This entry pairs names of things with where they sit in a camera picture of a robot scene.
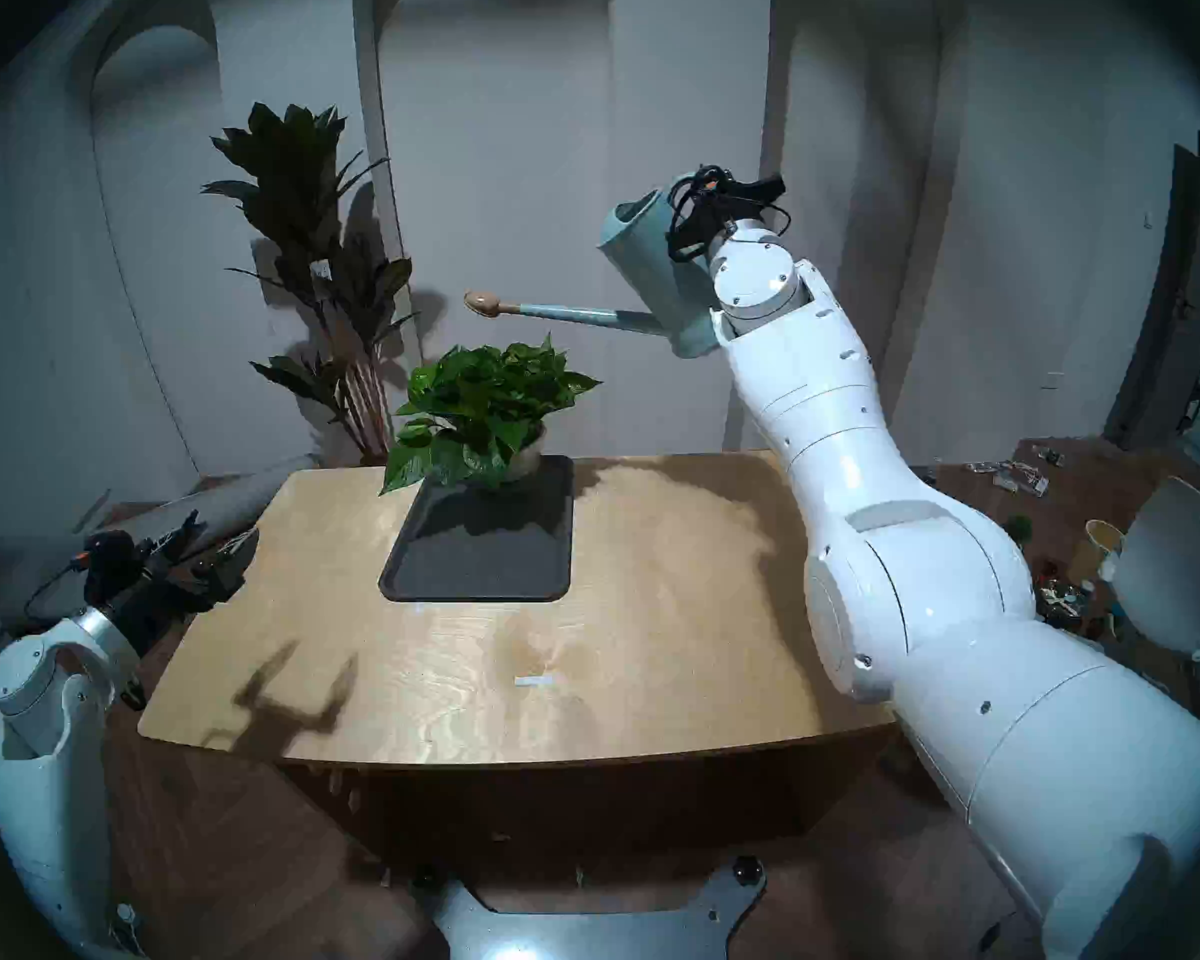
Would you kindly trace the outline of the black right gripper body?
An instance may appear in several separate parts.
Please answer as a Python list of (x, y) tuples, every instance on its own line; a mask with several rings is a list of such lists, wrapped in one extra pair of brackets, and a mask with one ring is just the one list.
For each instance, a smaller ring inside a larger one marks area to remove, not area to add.
[(706, 256), (719, 233), (740, 220), (762, 220), (786, 193), (781, 174), (742, 182), (732, 173), (689, 173), (668, 187), (668, 259), (692, 262)]

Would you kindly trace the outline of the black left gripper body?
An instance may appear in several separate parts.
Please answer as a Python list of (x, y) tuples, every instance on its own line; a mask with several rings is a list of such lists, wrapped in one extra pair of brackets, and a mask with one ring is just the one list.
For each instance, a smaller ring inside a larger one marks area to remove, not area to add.
[(142, 568), (130, 586), (98, 604), (98, 610), (142, 659), (175, 624), (209, 612), (216, 604), (208, 592), (192, 590), (172, 580), (168, 571)]

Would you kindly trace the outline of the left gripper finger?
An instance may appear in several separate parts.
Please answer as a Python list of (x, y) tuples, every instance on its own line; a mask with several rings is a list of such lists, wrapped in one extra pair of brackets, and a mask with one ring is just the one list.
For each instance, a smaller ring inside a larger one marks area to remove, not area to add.
[(196, 560), (196, 594), (208, 601), (229, 601), (244, 586), (250, 564), (256, 558), (258, 528), (226, 540), (217, 550)]
[(178, 528), (154, 540), (149, 551), (150, 571), (168, 571), (178, 566), (200, 535), (200, 512), (191, 510)]

